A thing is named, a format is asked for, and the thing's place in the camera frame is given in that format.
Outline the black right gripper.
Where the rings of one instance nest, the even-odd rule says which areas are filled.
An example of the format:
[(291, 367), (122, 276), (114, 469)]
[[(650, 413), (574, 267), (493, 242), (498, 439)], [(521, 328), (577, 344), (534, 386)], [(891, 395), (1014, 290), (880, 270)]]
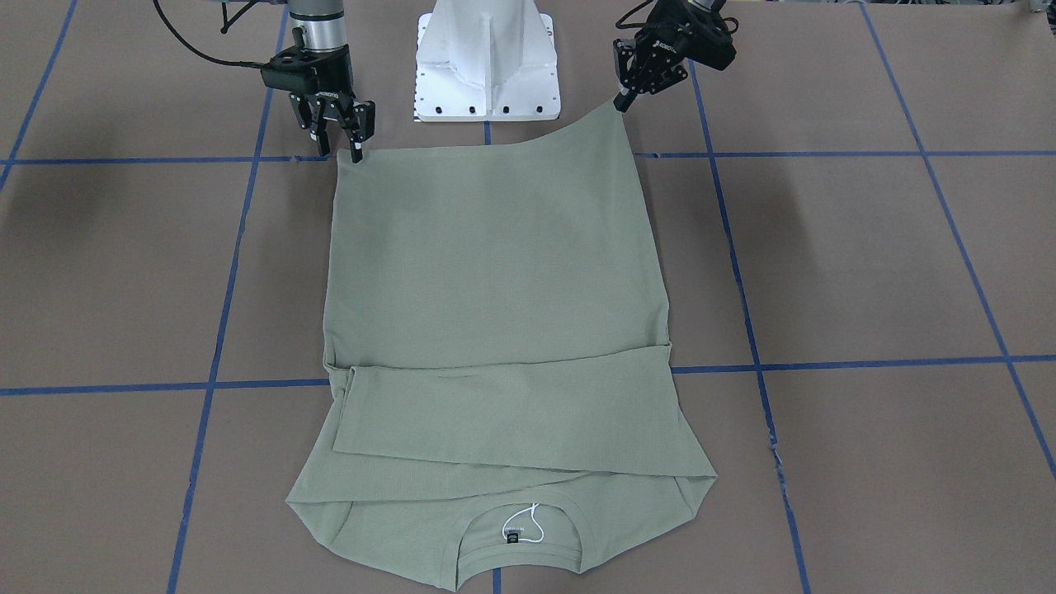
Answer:
[[(265, 86), (294, 94), (289, 98), (295, 118), (302, 130), (309, 132), (320, 157), (328, 157), (332, 152), (327, 132), (332, 103), (336, 122), (350, 140), (351, 161), (358, 164), (365, 157), (363, 144), (375, 132), (376, 105), (354, 98), (350, 45), (332, 50), (283, 49), (261, 68), (261, 76)], [(333, 101), (333, 97), (319, 93), (344, 97)]]

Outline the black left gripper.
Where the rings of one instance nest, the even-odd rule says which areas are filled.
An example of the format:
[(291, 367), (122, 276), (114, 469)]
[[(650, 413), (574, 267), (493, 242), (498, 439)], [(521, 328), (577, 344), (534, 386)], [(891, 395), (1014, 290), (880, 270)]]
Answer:
[(644, 37), (615, 39), (620, 90), (612, 105), (625, 113), (642, 94), (658, 94), (689, 76), (684, 58), (723, 71), (735, 60), (737, 20), (721, 15), (724, 1), (657, 1)]

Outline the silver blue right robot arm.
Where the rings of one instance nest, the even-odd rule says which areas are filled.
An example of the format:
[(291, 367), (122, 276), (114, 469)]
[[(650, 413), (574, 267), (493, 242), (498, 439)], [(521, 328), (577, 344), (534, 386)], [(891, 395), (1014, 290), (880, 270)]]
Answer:
[(280, 50), (262, 68), (269, 89), (290, 98), (295, 119), (309, 132), (321, 157), (332, 152), (328, 124), (346, 133), (351, 161), (361, 162), (363, 144), (375, 130), (375, 104), (360, 101), (354, 76), (343, 1), (287, 1), (293, 47)]

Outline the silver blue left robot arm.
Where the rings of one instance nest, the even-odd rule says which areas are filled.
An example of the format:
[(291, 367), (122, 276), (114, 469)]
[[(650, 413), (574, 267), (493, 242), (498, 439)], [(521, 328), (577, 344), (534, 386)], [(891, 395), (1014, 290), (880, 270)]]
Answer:
[(686, 61), (724, 71), (735, 60), (734, 16), (724, 18), (724, 1), (644, 1), (617, 22), (633, 30), (615, 39), (612, 53), (620, 91), (612, 105), (624, 113), (644, 94), (656, 95), (689, 78)]

